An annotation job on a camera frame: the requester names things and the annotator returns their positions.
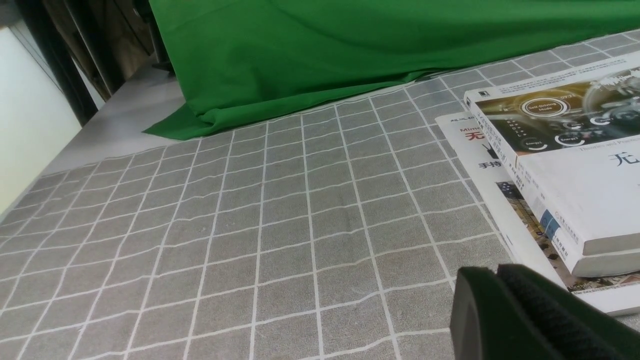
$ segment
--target green cloth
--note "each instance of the green cloth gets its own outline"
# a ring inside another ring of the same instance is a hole
[[[151,0],[179,140],[640,27],[640,0]]]

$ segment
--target circular icon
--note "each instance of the circular icon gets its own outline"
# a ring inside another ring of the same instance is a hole
[[[611,117],[614,120],[632,121],[639,117],[640,113],[634,110],[612,111]]]
[[[556,117],[564,114],[569,105],[553,97],[537,97],[524,102],[520,109],[532,117]]]
[[[563,146],[580,146],[584,140],[578,134],[561,134],[556,136],[556,142]]]
[[[609,121],[608,117],[592,117],[589,121],[594,125],[609,125],[611,121]]]
[[[577,121],[573,121],[573,120],[567,120],[564,121],[562,123],[562,126],[564,126],[565,128],[569,129],[569,130],[578,130],[582,127],[582,125],[577,122]]]
[[[531,151],[540,151],[547,148],[547,145],[538,138],[526,138],[522,140],[522,145]]]

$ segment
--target white wall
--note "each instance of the white wall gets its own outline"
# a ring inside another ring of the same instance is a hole
[[[0,213],[80,130],[45,69],[9,28],[0,29]]]
[[[38,48],[38,44],[36,44],[36,40],[33,38],[33,35],[31,35],[31,32],[29,31],[29,28],[27,28],[27,24],[24,23],[24,20],[20,20],[15,24],[11,25],[10,29],[15,35],[15,37],[18,38],[18,40],[22,43],[24,48],[27,49],[29,54],[31,54],[31,57],[36,60],[38,65],[47,74],[49,79],[51,79],[51,81],[53,81],[53,83],[56,84],[56,86],[58,86],[58,82],[56,81],[56,78],[53,76],[53,72],[49,68],[47,62],[44,60],[44,57],[42,56],[42,52]],[[84,72],[78,67],[77,64],[76,64],[76,68],[78,70],[78,73],[80,74],[80,77],[84,82],[84,85],[89,90],[89,95],[91,95],[91,98],[95,103],[95,106],[98,108],[98,110],[100,110],[100,108],[104,106],[104,99],[102,99],[100,94],[98,94],[98,91],[89,82],[89,80],[84,75]]]

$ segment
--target book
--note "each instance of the book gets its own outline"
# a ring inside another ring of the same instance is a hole
[[[640,52],[465,102],[550,238],[580,256],[640,249]],[[633,270],[640,262],[602,269]]]
[[[514,262],[606,313],[640,311],[640,272],[596,278],[571,274],[560,245],[546,235],[471,113],[438,117],[436,122],[482,196]]]

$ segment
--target white book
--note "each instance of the white book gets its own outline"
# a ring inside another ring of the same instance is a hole
[[[640,249],[640,52],[465,102],[551,237],[579,257]],[[602,269],[633,270],[640,261]]]
[[[589,279],[571,274],[560,255],[561,244],[546,236],[471,113],[438,117],[436,122],[483,197],[517,263],[606,313],[640,311],[640,272]],[[577,247],[565,249],[575,252]]]

